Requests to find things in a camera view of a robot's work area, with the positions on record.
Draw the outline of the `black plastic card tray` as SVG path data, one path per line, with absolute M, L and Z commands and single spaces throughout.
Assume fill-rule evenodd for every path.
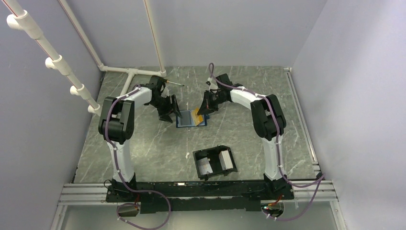
M 221 151 L 223 150 L 228 150 L 230 155 L 231 155 L 231 159 L 232 159 L 232 163 L 234 168 L 230 169 L 230 170 L 222 170 L 221 167 L 221 163 L 219 160 L 219 154 Z M 198 170 L 198 166 L 197 166 L 197 161 L 202 159 L 202 158 L 208 158 L 210 161 L 210 165 L 213 169 L 213 173 L 211 174 L 207 174 L 207 175 L 200 175 L 199 170 Z M 215 176 L 227 176 L 230 173 L 233 172 L 238 172 L 237 166 L 235 164 L 234 161 L 234 157 L 232 154 L 232 150 L 230 147 L 225 146 L 225 145 L 220 145 L 220 146 L 216 146 L 216 147 L 212 147 L 212 148 L 208 148 L 208 149 L 201 149 L 201 150 L 197 150 L 193 152 L 193 159 L 194 159 L 194 163 L 195 163 L 195 167 L 196 167 L 196 171 L 197 171 L 197 176 L 200 180 L 205 180 L 207 181 L 209 178 L 215 177 Z

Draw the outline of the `blue leather card holder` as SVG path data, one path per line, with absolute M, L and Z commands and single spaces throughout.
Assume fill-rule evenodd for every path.
M 209 115 L 198 115 L 199 109 L 180 110 L 181 117 L 176 119 L 176 128 L 207 126 Z

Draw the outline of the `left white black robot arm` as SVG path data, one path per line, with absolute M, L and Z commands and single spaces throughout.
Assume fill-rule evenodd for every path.
M 103 136 L 113 160 L 113 185 L 120 186 L 119 196 L 125 201 L 136 198 L 136 175 L 130 162 L 129 140 L 135 128 L 135 110 L 151 105 L 160 121 L 172 123 L 170 117 L 181 117 L 176 96 L 166 87 L 169 81 L 152 76 L 147 84 L 136 85 L 130 92 L 103 101 L 98 132 Z

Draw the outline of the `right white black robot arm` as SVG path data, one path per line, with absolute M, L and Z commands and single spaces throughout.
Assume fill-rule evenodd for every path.
M 278 180 L 287 179 L 281 157 L 282 136 L 287 122 L 278 98 L 274 94 L 266 96 L 233 84 L 227 74 L 211 76 L 206 84 L 209 89 L 204 92 L 198 115 L 218 111 L 218 106 L 224 102 L 236 103 L 251 111 L 253 127 L 263 144 L 264 176 L 270 181 L 264 185 L 264 194 L 270 199 L 277 198 L 282 193 Z

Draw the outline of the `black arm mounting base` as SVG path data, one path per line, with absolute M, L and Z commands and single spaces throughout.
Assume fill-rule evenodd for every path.
M 142 214 L 166 211 L 232 210 L 260 211 L 267 201 L 293 200 L 291 185 L 283 179 L 200 181 L 200 182 L 136 182 L 136 190 L 123 186 L 107 186 L 106 202 L 140 205 Z

